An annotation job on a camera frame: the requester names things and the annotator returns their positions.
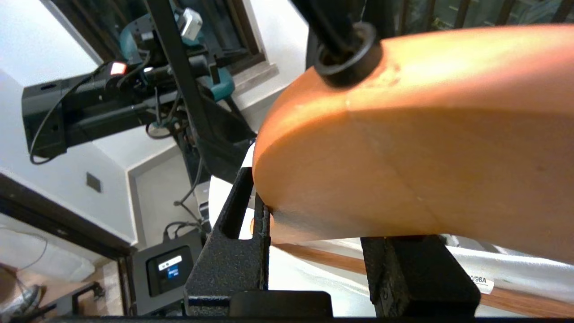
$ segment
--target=red light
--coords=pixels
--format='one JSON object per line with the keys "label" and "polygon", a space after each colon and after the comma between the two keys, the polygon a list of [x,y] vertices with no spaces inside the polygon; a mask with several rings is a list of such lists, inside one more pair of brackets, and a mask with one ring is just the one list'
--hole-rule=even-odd
{"label": "red light", "polygon": [[111,65],[110,75],[122,75],[126,72],[127,65],[125,63],[119,63],[117,61]]}

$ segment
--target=black mount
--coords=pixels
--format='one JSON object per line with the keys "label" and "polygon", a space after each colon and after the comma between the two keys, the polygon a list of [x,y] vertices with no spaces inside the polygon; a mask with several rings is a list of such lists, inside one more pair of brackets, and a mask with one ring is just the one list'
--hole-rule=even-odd
{"label": "black mount", "polygon": [[315,57],[308,58],[327,85],[353,86],[378,66],[382,48],[377,30],[368,22],[352,24],[344,1],[292,2],[321,43]]}

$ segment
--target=orange object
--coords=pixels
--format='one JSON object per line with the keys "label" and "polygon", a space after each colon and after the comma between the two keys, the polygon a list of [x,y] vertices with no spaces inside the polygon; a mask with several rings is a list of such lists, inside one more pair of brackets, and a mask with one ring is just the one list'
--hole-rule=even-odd
{"label": "orange object", "polygon": [[574,26],[382,41],[362,83],[307,70],[253,158],[274,243],[453,233],[574,263]]}

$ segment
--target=blue screen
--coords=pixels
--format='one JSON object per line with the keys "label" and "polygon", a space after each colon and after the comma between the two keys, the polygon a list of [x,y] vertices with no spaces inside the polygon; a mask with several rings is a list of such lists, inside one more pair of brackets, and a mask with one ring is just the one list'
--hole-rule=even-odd
{"label": "blue screen", "polygon": [[172,279],[178,275],[179,275],[179,270],[177,269],[177,265],[173,265],[173,266],[168,268],[168,279]]}

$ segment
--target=small white camera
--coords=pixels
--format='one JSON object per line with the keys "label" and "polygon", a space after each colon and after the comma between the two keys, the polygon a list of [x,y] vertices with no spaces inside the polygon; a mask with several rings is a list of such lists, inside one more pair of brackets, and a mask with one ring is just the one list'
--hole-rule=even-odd
{"label": "small white camera", "polygon": [[190,8],[185,8],[182,16],[184,19],[184,24],[183,28],[181,29],[181,36],[193,41],[195,38],[197,38],[197,34],[201,29],[203,20],[201,19],[201,16],[198,12],[193,11]]}

